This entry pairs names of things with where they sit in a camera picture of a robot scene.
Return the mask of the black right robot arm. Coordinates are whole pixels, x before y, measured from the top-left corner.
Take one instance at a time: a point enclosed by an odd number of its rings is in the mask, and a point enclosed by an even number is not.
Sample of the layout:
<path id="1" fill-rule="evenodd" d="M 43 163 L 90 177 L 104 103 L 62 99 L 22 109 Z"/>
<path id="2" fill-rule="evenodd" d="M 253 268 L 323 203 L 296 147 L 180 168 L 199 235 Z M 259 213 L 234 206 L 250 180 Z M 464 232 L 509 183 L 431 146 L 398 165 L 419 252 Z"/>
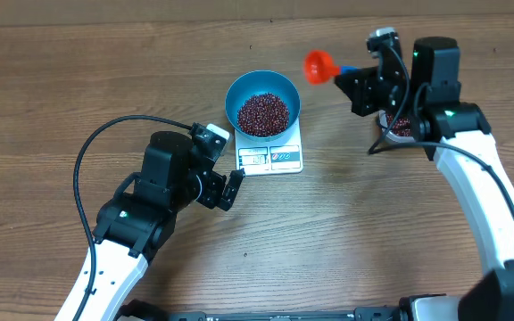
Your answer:
<path id="1" fill-rule="evenodd" d="M 391 112 L 410 120 L 412 141 L 370 146 L 376 154 L 423 148 L 454 191 L 472 230 L 483 277 L 460 298 L 401 299 L 401 320 L 514 320 L 514 187 L 498 156 L 492 129 L 474 103 L 460 100 L 460 49 L 449 37 L 422 37 L 412 68 L 402 60 L 398 34 L 379 29 L 367 40 L 376 67 L 337 70 L 334 82 L 352 112 Z"/>

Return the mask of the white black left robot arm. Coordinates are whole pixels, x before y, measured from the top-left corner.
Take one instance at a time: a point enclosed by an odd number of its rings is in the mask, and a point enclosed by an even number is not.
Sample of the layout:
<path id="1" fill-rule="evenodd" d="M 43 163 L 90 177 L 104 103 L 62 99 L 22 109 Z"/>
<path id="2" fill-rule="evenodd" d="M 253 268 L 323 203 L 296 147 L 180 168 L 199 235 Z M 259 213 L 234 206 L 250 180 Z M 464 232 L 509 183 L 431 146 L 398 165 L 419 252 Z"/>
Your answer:
<path id="1" fill-rule="evenodd" d="M 152 134 L 140 171 L 130 174 L 99 210 L 94 249 L 57 319 L 167 320 L 169 314 L 141 300 L 127 301 L 157 251 L 173 234 L 178 213 L 191 202 L 229 210 L 245 173 L 225 177 L 213 166 L 229 132 L 213 124 L 183 135 Z"/>

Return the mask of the red scoop blue handle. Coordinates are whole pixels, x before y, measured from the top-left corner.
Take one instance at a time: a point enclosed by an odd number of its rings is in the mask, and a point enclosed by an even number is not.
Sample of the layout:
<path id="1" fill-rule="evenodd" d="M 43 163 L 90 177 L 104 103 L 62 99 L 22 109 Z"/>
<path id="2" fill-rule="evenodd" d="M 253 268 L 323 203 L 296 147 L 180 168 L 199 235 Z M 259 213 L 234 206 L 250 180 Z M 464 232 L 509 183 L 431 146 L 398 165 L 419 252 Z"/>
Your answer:
<path id="1" fill-rule="evenodd" d="M 355 70 L 357 67 L 336 65 L 332 56 L 321 50 L 310 51 L 303 65 L 305 78 L 311 85 L 326 83 L 336 76 Z"/>

